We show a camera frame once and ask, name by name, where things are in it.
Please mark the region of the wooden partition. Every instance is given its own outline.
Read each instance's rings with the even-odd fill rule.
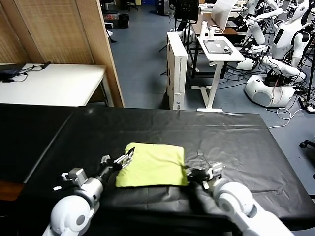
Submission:
[[[99,0],[0,0],[0,63],[47,61],[105,65],[124,106]]]

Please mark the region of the white desk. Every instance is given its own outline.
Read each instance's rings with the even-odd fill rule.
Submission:
[[[26,64],[24,68],[33,65],[40,64]],[[28,75],[23,82],[0,82],[0,103],[85,106],[100,83],[108,95],[105,67],[101,65],[50,64]],[[25,75],[20,75],[13,79],[24,78]]]
[[[198,88],[201,91],[201,95],[202,95],[202,98],[203,98],[203,101],[205,103],[206,108],[198,108],[197,111],[199,111],[199,112],[223,112],[223,110],[221,108],[212,108],[223,65],[225,62],[230,62],[230,61],[244,61],[245,58],[233,46],[233,44],[226,37],[223,37],[223,36],[214,37],[214,40],[216,40],[216,39],[224,40],[227,43],[227,45],[230,47],[230,49],[232,50],[232,54],[231,55],[228,53],[225,53],[225,54],[212,53],[211,54],[208,52],[208,50],[207,50],[207,48],[203,42],[204,40],[207,40],[207,39],[208,39],[208,37],[203,37],[203,38],[198,37],[198,42],[201,45],[202,50],[204,51],[208,61],[212,62],[211,65],[216,64],[217,66],[216,66],[216,70],[215,70],[212,84],[210,86]],[[210,89],[209,95],[207,94],[206,89]]]

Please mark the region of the laptop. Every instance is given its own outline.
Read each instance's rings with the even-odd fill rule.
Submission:
[[[203,42],[209,53],[214,53],[214,54],[232,54],[233,53],[229,45],[222,39],[204,40]]]
[[[25,64],[0,65],[0,81],[11,79],[17,76]]]

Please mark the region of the black table cover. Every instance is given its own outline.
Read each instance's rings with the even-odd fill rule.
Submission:
[[[72,114],[18,199],[21,224],[28,217],[48,224],[52,206],[70,193],[52,190],[62,172],[82,167],[92,175],[103,155],[119,157],[129,142],[183,146],[192,167],[224,162],[223,176],[246,185],[290,229],[315,224],[315,205],[259,115],[103,107],[80,107]],[[94,224],[232,227],[200,186],[115,189],[114,181],[102,195]]]
[[[74,109],[0,104],[0,179],[26,183]]]

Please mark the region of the blue floor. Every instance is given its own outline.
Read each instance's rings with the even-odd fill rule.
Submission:
[[[125,104],[130,108],[158,109],[165,93],[166,76],[160,76],[160,73],[166,70],[166,50],[158,51],[166,44],[166,33],[174,27],[174,21],[170,23],[168,17],[156,15],[152,6],[131,10],[129,17],[128,29],[112,30],[113,39],[118,42],[111,45]],[[208,68],[206,60],[200,56],[198,67],[205,66]],[[228,81],[220,87],[245,81]],[[258,113],[268,127],[285,124],[286,121],[278,118],[277,114],[250,102],[243,92],[244,86],[218,90],[213,107],[222,108],[225,112]],[[203,107],[200,91],[187,86],[184,109],[195,111]],[[291,110],[299,108],[296,101]],[[315,157],[315,150],[303,150],[299,143],[305,139],[314,140],[314,126],[315,114],[300,111],[286,127],[270,130],[309,194],[315,194],[315,165],[310,161],[310,157]],[[315,235],[315,230],[294,233],[296,236],[310,236]]]

